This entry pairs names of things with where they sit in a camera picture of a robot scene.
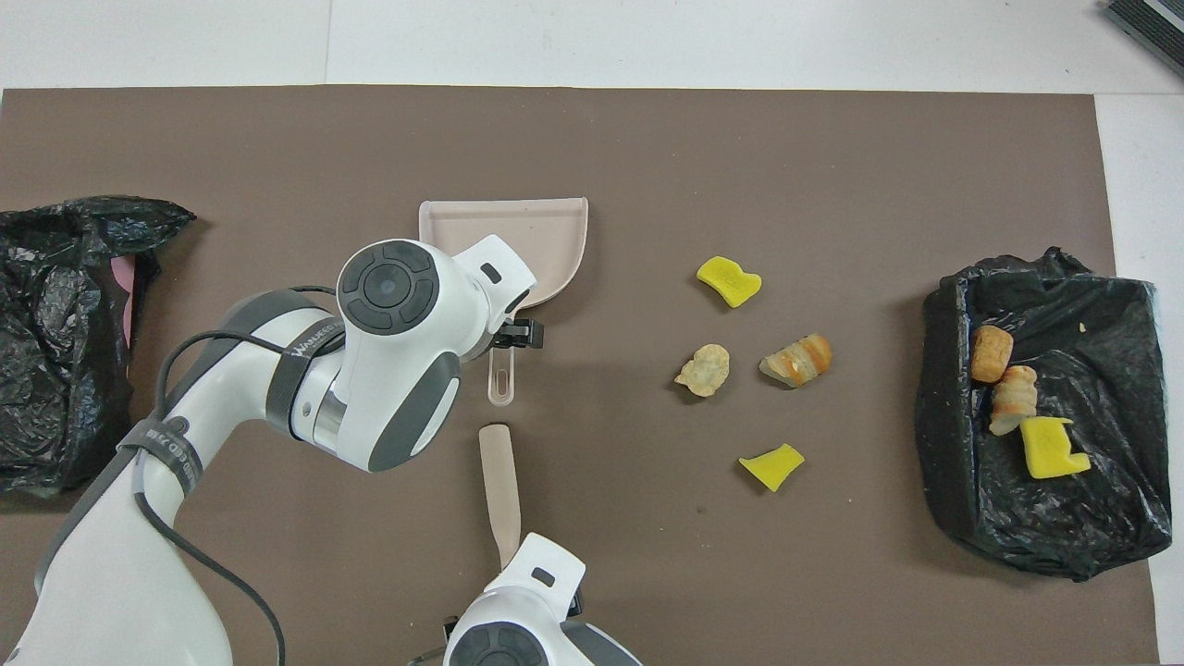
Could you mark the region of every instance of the white tile floor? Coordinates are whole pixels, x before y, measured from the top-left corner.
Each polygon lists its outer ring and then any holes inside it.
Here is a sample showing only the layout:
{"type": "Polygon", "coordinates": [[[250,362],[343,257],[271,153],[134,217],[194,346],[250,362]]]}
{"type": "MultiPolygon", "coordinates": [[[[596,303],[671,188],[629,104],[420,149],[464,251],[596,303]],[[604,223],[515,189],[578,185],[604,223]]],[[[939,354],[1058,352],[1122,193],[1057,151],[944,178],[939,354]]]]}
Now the white tile floor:
{"type": "MultiPolygon", "coordinates": [[[[0,92],[316,83],[1096,94],[1119,273],[1159,284],[1184,404],[1184,78],[1094,0],[0,0],[0,92]]],[[[1151,564],[1182,662],[1184,550],[1151,564]]]]}

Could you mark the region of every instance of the black plastic bag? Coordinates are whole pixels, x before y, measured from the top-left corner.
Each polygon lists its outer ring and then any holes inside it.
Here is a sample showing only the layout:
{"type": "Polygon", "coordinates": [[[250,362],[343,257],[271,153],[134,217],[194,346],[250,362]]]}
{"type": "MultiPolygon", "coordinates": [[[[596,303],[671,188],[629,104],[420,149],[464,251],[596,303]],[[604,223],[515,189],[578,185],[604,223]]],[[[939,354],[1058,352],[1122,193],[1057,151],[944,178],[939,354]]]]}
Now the black plastic bag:
{"type": "Polygon", "coordinates": [[[1171,545],[1164,376],[1153,287],[1094,275],[1050,248],[941,280],[925,301],[916,449],[929,511],[959,544],[1017,569],[1086,581],[1171,545]],[[1092,468],[1032,479],[1019,430],[987,430],[991,386],[970,378],[971,333],[1015,338],[1037,414],[1073,421],[1092,468]]]}
{"type": "Polygon", "coordinates": [[[135,256],[142,296],[159,273],[152,249],[192,219],[136,197],[0,212],[0,492],[70,488],[115,454],[130,428],[131,386],[128,293],[111,260],[135,256]]]}

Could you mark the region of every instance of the beige dustpan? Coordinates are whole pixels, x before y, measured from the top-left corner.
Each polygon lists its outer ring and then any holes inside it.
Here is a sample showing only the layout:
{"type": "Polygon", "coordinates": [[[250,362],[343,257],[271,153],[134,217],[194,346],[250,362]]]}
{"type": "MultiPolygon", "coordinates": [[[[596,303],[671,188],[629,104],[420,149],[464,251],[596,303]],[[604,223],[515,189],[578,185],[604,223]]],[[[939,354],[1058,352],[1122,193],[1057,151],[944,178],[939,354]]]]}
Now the beige dustpan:
{"type": "MultiPolygon", "coordinates": [[[[419,239],[455,255],[496,233],[509,244],[539,284],[517,310],[536,306],[572,281],[584,257],[588,200],[527,199],[520,201],[424,201],[419,206],[419,239]]],[[[489,402],[514,401],[514,350],[489,351],[489,402]]]]}

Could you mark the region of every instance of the brown table surface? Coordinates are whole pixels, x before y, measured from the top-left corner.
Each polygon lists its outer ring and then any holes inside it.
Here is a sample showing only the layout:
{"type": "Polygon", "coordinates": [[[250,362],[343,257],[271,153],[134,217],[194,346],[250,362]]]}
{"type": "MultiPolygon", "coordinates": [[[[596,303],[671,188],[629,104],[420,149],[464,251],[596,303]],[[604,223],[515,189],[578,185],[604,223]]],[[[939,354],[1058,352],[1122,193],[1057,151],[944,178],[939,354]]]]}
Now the brown table surface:
{"type": "MultiPolygon", "coordinates": [[[[201,218],[161,252],[136,415],[181,339],[416,237],[425,199],[591,201],[579,274],[529,310],[547,347],[519,354],[511,406],[470,364],[437,441],[378,475],[249,424],[185,505],[179,530],[268,597],[295,665],[442,642],[496,572],[476,436],[491,421],[510,424],[523,526],[587,563],[586,619],[648,662],[1157,661],[1144,563],[1075,584],[979,559],[929,518],[912,440],[924,295],[1049,245],[1111,274],[1105,192],[1085,96],[8,90],[0,116],[0,210],[128,193],[201,218]],[[694,277],[715,254],[764,277],[739,309],[694,277]],[[829,374],[790,392],[757,371],[811,332],[834,345],[829,374]],[[733,366],[700,401],[671,379],[706,342],[733,366]],[[781,442],[806,463],[770,494],[736,457],[781,442]]],[[[6,652],[64,510],[2,506],[6,652]]],[[[237,662],[274,659],[250,602],[194,569],[237,662]]]]}

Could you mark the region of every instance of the yellow foam scrap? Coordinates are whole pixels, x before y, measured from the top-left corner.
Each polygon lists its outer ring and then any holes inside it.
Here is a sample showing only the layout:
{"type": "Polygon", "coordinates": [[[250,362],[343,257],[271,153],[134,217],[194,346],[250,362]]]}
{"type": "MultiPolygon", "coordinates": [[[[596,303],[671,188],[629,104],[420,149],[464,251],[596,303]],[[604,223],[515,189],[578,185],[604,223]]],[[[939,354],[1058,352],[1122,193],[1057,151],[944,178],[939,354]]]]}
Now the yellow foam scrap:
{"type": "Polygon", "coordinates": [[[706,282],[723,296],[723,300],[732,307],[738,308],[753,294],[760,292],[760,276],[755,273],[745,273],[740,264],[725,257],[712,257],[703,265],[699,267],[695,277],[706,282]]]}
{"type": "Polygon", "coordinates": [[[1089,456],[1069,453],[1069,434],[1064,427],[1070,423],[1068,418],[1053,416],[1034,416],[1019,422],[1024,457],[1032,479],[1053,479],[1089,469],[1089,456]]]}
{"type": "Polygon", "coordinates": [[[790,472],[797,469],[805,460],[796,448],[790,444],[781,444],[753,459],[741,457],[740,465],[760,480],[761,484],[765,484],[770,491],[776,493],[781,487],[785,478],[790,475],[790,472]]]}

